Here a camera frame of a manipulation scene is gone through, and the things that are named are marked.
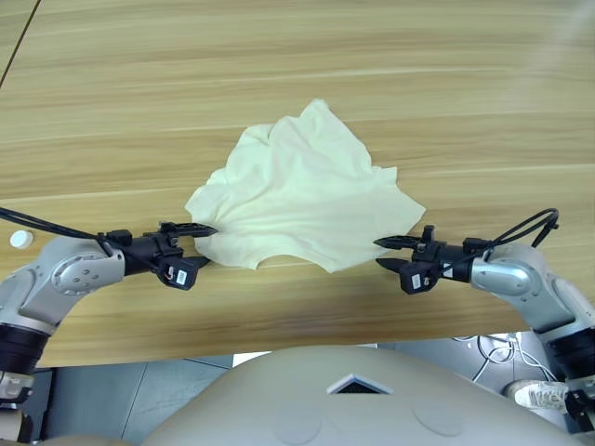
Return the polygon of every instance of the black cable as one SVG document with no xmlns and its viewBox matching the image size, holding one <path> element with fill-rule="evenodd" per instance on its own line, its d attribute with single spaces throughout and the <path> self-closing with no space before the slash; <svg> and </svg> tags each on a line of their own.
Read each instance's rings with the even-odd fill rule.
<svg viewBox="0 0 595 446">
<path fill-rule="evenodd" d="M 527 226 L 529 223 L 537 220 L 541 216 L 545 216 L 545 217 L 542 218 L 541 220 L 539 220 L 537 223 L 535 223 L 531 227 L 527 228 L 526 230 L 522 230 L 518 234 L 515 234 L 515 232 L 518 232 L 519 230 L 521 230 L 522 228 Z M 539 232 L 539 234 L 537 234 L 537 236 L 531 243 L 531 246 L 533 246 L 534 248 L 537 248 L 537 246 L 541 242 L 543 242 L 543 240 L 548 236 L 550 231 L 556 230 L 558 228 L 558 224 L 557 224 L 558 216 L 559 216 L 558 209 L 554 209 L 554 208 L 544 209 L 543 211 L 538 212 L 534 216 L 530 216 L 529 218 L 525 219 L 518 225 L 515 225 L 512 228 L 510 228 L 509 230 L 498 235 L 495 239 L 493 239 L 491 242 L 489 242 L 483 249 L 478 250 L 477 252 L 475 252 L 473 254 L 463 257 L 463 258 L 457 260 L 456 262 L 453 262 L 450 265 L 443 267 L 440 270 L 440 273 L 443 274 L 445 271 L 452 269 L 457 265 L 469 262 L 470 260 L 472 260 L 474 258 L 483 256 L 487 251 L 491 251 L 492 249 L 496 248 L 497 246 L 515 242 L 515 241 L 519 240 L 520 238 L 522 238 L 526 235 L 529 235 L 530 233 L 538 230 L 539 228 L 543 228 L 541 230 L 541 232 Z"/>
<path fill-rule="evenodd" d="M 35 230 L 42 230 L 45 232 L 51 232 L 56 235 L 61 235 L 64 237 L 72 237 L 75 239 L 89 239 L 95 240 L 99 246 L 103 248 L 104 243 L 108 243 L 109 245 L 113 246 L 116 249 L 122 251 L 126 256 L 134 258 L 138 262 L 147 266 L 151 272 L 157 271 L 157 266 L 152 262 L 137 256 L 136 254 L 132 253 L 130 250 L 126 249 L 125 246 L 121 245 L 120 243 L 116 243 L 112 240 L 109 240 L 104 234 L 91 234 L 89 232 L 84 232 L 81 230 L 75 230 L 73 228 L 69 228 L 67 226 L 57 225 L 56 223 L 52 223 L 51 221 L 43 220 L 41 218 L 37 218 L 35 216 L 30 216 L 28 214 L 23 214 L 22 212 L 13 211 L 11 209 L 6 209 L 5 207 L 0 207 L 0 218 L 4 220 L 11 221 L 18 225 L 26 226 L 28 228 L 33 228 Z"/>
</svg>

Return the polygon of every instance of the white cable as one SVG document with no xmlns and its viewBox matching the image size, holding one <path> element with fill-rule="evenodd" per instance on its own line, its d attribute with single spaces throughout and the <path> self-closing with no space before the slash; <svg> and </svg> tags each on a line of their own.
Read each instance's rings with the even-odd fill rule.
<svg viewBox="0 0 595 446">
<path fill-rule="evenodd" d="M 522 349 L 521 339 L 516 339 L 515 342 L 516 342 L 516 345 L 518 347 L 519 354 L 521 355 L 522 362 L 524 362 L 529 367 L 537 367 L 537 368 L 539 368 L 541 370 L 541 372 L 543 373 L 543 375 L 546 377 L 546 380 L 547 381 L 558 381 L 558 378 L 556 377 L 556 375 L 553 374 L 548 367 L 546 367 L 541 362 L 539 362 L 533 355 L 527 353 L 526 351 L 524 351 Z M 534 363 L 532 364 L 531 362 L 529 362 L 527 360 L 527 358 L 529 358 Z"/>
<path fill-rule="evenodd" d="M 480 379 L 480 377 L 485 372 L 485 369 L 487 369 L 487 367 L 488 367 L 488 365 L 490 365 L 490 363 L 508 364 L 514 360 L 514 357 L 515 357 L 517 351 L 519 352 L 519 355 L 521 356 L 522 362 L 525 363 L 526 365 L 528 365 L 529 367 L 536 367 L 539 370 L 541 370 L 543 375 L 546 377 L 546 380 L 558 381 L 558 378 L 556 377 L 556 375 L 553 374 L 548 367 L 546 367 L 541 362 L 539 362 L 533 355 L 527 353 L 526 351 L 524 351 L 522 349 L 521 339 L 518 338 L 516 335 L 512 336 L 512 338 L 509 341 L 504 341 L 502 339 L 492 337 L 492 336 L 453 337 L 452 339 L 457 342 L 469 342 L 471 339 L 473 339 L 475 337 L 477 337 L 477 348 L 480 351 L 480 353 L 482 354 L 482 356 L 484 357 L 485 361 L 483 362 L 480 370 L 471 379 L 471 381 L 473 381 L 474 383 L 476 383 Z M 493 339 L 495 339 L 497 341 L 506 342 L 507 344 L 503 347 L 493 348 L 489 353 L 486 353 L 485 350 L 483 349 L 482 337 L 492 337 Z M 504 358 L 503 360 L 497 360 L 496 358 L 494 358 L 495 353 L 497 353 L 498 351 L 503 350 L 503 349 L 506 349 L 508 351 L 506 358 Z"/>
<path fill-rule="evenodd" d="M 461 337 L 453 337 L 453 341 L 457 341 L 457 342 L 469 342 L 472 339 L 475 339 L 477 337 L 477 335 L 475 336 L 461 336 Z"/>
<path fill-rule="evenodd" d="M 509 351 L 509 355 L 506 357 L 506 359 L 504 361 L 497 361 L 494 358 L 492 358 L 492 355 L 494 355 L 497 351 L 499 351 L 503 348 L 506 348 Z M 512 359 L 514 359 L 514 350 L 515 350 L 515 347 L 514 347 L 514 344 L 512 344 L 512 343 L 509 343 L 507 346 L 504 346 L 504 347 L 494 348 L 487 355 L 487 357 L 485 358 L 485 361 L 483 362 L 482 368 L 475 374 L 475 376 L 473 376 L 471 381 L 474 383 L 477 383 L 477 381 L 482 376 L 483 372 L 485 372 L 485 369 L 487 369 L 487 366 L 490 364 L 490 362 L 493 362 L 495 364 L 506 364 L 506 363 L 512 361 Z"/>
</svg>

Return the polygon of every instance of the floor tile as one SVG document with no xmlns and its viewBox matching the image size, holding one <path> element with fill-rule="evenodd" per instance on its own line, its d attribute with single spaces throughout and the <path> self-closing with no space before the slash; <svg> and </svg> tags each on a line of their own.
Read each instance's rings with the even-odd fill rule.
<svg viewBox="0 0 595 446">
<path fill-rule="evenodd" d="M 222 367 L 197 361 L 150 362 L 130 412 L 124 440 L 140 444 L 166 418 L 226 372 Z"/>
<path fill-rule="evenodd" d="M 46 436 L 121 438 L 146 366 L 141 362 L 56 369 Z"/>
</svg>

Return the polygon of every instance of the cream towel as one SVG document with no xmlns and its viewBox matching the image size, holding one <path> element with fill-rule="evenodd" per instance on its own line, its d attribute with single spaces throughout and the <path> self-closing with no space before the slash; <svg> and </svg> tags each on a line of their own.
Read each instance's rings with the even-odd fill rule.
<svg viewBox="0 0 595 446">
<path fill-rule="evenodd" d="M 228 267 L 301 257 L 328 272 L 386 250 L 372 241 L 406 234 L 423 206 L 396 186 L 397 169 L 372 166 L 365 145 L 314 100 L 298 118 L 247 128 L 227 164 L 186 203 L 219 233 L 196 249 Z"/>
</svg>

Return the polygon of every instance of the gray floor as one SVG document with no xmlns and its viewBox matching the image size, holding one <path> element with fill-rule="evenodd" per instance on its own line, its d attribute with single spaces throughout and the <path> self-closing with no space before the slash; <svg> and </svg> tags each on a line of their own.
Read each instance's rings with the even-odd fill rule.
<svg viewBox="0 0 595 446">
<path fill-rule="evenodd" d="M 490 342 L 484 341 L 488 351 Z M 533 334 L 524 334 L 522 343 L 526 351 L 548 363 Z M 474 341 L 437 339 L 378 346 L 411 354 L 468 378 L 483 364 Z M 231 361 L 230 355 L 56 369 L 44 438 L 95 434 L 140 444 L 169 415 L 225 374 Z M 515 358 L 509 364 L 490 364 L 478 384 L 500 393 L 516 379 L 543 379 L 543 374 Z M 561 415 L 550 417 L 550 421 L 566 427 Z"/>
</svg>

